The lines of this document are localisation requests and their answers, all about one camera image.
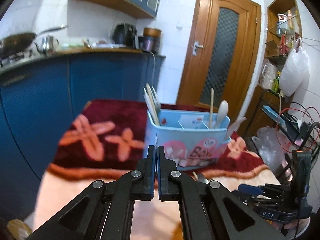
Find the green bottle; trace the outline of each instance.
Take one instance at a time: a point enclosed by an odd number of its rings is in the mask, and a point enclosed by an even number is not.
[[[279,89],[279,78],[280,78],[281,72],[278,71],[276,78],[273,80],[272,83],[272,91],[278,93]]]

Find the wok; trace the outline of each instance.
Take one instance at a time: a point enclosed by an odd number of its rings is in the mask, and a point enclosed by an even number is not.
[[[60,25],[58,27],[50,28],[40,32],[38,35],[35,33],[19,33],[8,36],[0,40],[0,59],[6,58],[12,54],[19,53],[28,48],[36,36],[44,33],[55,32],[68,28],[68,25]]]

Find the wooden bowl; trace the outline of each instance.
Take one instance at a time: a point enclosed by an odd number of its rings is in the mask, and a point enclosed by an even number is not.
[[[160,38],[161,30],[155,28],[144,28],[143,29],[143,36],[152,36],[155,38]]]

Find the tiled wall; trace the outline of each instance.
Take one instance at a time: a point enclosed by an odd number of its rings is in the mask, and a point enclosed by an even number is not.
[[[264,0],[267,12],[267,7],[274,0]],[[302,104],[304,107],[313,106],[320,111],[320,90],[318,89],[318,80],[320,79],[320,43],[307,40],[306,38],[320,41],[320,30],[301,0],[296,0],[298,11],[301,18],[301,28],[303,36],[303,48],[309,55],[310,69],[309,76],[301,83],[295,92],[293,101]],[[299,108],[297,104],[292,104],[292,107]],[[294,112],[295,116],[301,118],[302,113]],[[315,120],[319,120],[317,113],[310,110],[311,116]],[[320,161],[311,171],[310,191],[308,194],[308,203],[313,206],[313,212],[316,212],[320,207]]]
[[[262,45],[265,36],[264,1],[252,1],[261,5],[261,37],[252,84],[248,90],[248,95],[240,111],[240,115],[244,115],[249,105],[251,95],[258,80],[258,73],[263,59]],[[137,29],[140,33],[146,26],[159,28],[163,31],[161,54],[165,55],[167,58],[161,70],[158,85],[159,99],[163,103],[174,104],[176,102],[192,26],[195,3],[196,0],[160,0],[160,7],[155,20],[138,19],[137,22]]]
[[[15,0],[0,22],[0,38],[68,24],[67,30],[52,33],[60,43],[106,39],[119,23],[136,24],[122,12],[78,0]]]

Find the orange flower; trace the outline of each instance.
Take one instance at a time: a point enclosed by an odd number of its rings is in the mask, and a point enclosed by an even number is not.
[[[238,137],[237,141],[231,140],[231,142],[228,143],[228,148],[230,150],[228,157],[233,159],[238,159],[243,152],[249,153],[254,157],[260,158],[254,152],[245,150],[245,141],[241,137]]]
[[[108,135],[105,139],[109,143],[118,144],[118,159],[121,162],[125,162],[129,158],[131,148],[144,148],[144,143],[142,141],[133,140],[133,132],[130,128],[124,129],[122,136]]]
[[[87,156],[92,160],[102,161],[104,148],[97,134],[110,132],[115,127],[115,124],[113,122],[90,124],[88,119],[83,114],[80,114],[73,121],[73,125],[76,130],[66,131],[58,145],[66,146],[81,140]]]

